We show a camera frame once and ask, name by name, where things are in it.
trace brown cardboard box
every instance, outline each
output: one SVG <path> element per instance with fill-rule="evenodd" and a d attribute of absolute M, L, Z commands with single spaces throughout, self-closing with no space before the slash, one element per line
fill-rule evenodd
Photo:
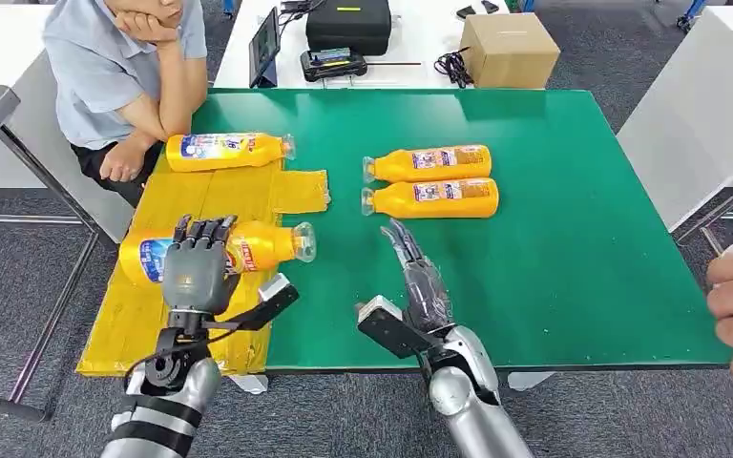
<path fill-rule="evenodd" d="M 560 49 L 531 12 L 472 14 L 460 48 L 477 88 L 542 89 Z"/>

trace black bag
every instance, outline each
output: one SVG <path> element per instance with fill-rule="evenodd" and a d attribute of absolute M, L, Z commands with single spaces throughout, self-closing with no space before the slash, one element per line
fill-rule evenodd
<path fill-rule="evenodd" d="M 362 55 L 387 51 L 391 34 L 388 0 L 315 0 L 320 1 L 324 3 L 310 12 L 304 29 L 311 51 L 351 48 Z"/>

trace yellow plastic bottle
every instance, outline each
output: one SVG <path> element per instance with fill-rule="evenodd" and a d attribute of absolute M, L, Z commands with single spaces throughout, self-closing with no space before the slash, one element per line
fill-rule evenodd
<path fill-rule="evenodd" d="M 162 234 L 130 234 L 119 247 L 119 263 L 134 284 L 160 283 L 164 256 L 173 243 Z M 259 221 L 244 221 L 232 228 L 226 244 L 230 272 L 268 270 L 284 260 L 311 262 L 316 258 L 313 226 L 277 227 Z"/>
<path fill-rule="evenodd" d="M 394 183 L 361 192 L 364 215 L 408 218 L 489 218 L 498 208 L 498 187 L 490 178 Z"/>
<path fill-rule="evenodd" d="M 167 162 L 176 172 L 232 167 L 260 167 L 281 157 L 293 159 L 293 137 L 259 132 L 244 134 L 173 135 L 167 140 Z"/>
<path fill-rule="evenodd" d="M 364 182 L 489 177 L 491 165 L 491 152 L 485 145 L 396 150 L 377 159 L 364 157 Z"/>

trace black pants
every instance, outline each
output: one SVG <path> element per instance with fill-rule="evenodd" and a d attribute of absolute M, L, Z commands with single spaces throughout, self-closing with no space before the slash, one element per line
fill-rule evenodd
<path fill-rule="evenodd" d="M 80 170 L 83 172 L 83 175 L 96 181 L 103 189 L 119 193 L 122 198 L 136 208 L 141 199 L 141 193 L 144 191 L 142 185 L 147 182 L 147 178 L 153 172 L 153 168 L 156 167 L 158 154 L 161 152 L 163 143 L 157 141 L 156 144 L 151 146 L 144 154 L 144 164 L 141 166 L 139 175 L 130 181 L 124 182 L 112 181 L 99 176 L 99 167 L 102 166 L 102 160 L 105 159 L 105 155 L 115 146 L 116 142 L 100 150 L 90 150 L 82 146 L 72 145 L 72 151 L 77 155 L 77 160 L 80 162 Z"/>

